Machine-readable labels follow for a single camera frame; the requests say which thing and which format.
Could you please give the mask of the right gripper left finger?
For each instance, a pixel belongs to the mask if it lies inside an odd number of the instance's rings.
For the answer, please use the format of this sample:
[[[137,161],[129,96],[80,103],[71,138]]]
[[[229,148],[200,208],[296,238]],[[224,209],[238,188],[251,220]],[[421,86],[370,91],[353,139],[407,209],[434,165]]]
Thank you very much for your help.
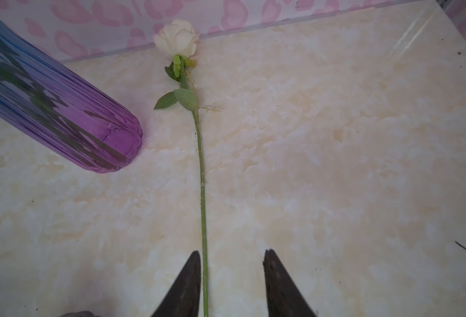
[[[201,257],[193,251],[152,317],[198,317]]]

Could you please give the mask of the purple blue glass vase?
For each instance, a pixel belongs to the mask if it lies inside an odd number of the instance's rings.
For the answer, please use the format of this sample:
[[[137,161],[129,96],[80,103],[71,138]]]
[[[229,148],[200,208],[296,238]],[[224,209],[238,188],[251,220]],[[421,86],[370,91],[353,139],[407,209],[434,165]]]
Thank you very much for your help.
[[[0,118],[76,165],[110,173],[143,143],[139,120],[0,20]]]

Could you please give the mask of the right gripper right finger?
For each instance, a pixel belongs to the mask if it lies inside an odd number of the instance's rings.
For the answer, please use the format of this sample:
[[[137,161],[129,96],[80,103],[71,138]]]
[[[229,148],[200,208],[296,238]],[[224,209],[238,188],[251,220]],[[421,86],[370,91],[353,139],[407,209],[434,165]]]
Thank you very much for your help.
[[[316,317],[273,249],[263,260],[269,317]]]

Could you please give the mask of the cream rose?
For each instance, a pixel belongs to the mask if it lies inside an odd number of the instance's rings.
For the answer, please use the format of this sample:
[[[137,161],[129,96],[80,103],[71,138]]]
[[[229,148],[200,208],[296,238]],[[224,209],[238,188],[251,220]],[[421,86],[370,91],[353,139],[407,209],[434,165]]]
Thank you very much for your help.
[[[156,48],[172,61],[170,66],[165,68],[165,72],[179,85],[179,88],[176,90],[161,96],[156,102],[154,109],[167,109],[179,103],[193,115],[200,173],[201,240],[203,252],[203,315],[209,316],[209,255],[206,221],[205,160],[199,118],[199,98],[197,96],[197,89],[195,88],[192,80],[190,80],[189,73],[190,69],[196,66],[194,56],[197,51],[199,34],[190,22],[182,19],[176,19],[169,25],[164,25],[156,34],[154,34],[153,40]]]

